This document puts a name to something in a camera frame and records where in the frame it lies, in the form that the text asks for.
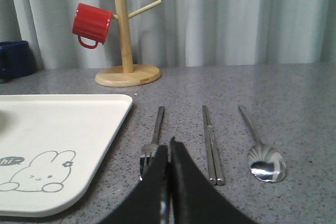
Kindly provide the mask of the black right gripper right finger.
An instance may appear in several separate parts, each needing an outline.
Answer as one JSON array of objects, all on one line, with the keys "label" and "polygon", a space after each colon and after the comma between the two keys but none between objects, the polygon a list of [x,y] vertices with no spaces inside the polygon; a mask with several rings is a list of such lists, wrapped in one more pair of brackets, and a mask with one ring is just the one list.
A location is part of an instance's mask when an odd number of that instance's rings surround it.
[{"label": "black right gripper right finger", "polygon": [[170,147],[175,223],[254,223],[208,182],[182,142],[173,137]]}]

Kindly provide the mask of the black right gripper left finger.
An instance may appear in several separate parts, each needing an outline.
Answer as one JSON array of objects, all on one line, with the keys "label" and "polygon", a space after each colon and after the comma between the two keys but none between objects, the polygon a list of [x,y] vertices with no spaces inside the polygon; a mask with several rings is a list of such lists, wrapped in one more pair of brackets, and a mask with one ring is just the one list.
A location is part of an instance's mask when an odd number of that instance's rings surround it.
[{"label": "black right gripper left finger", "polygon": [[99,223],[168,223],[167,165],[168,147],[161,145],[143,179],[129,196]]}]

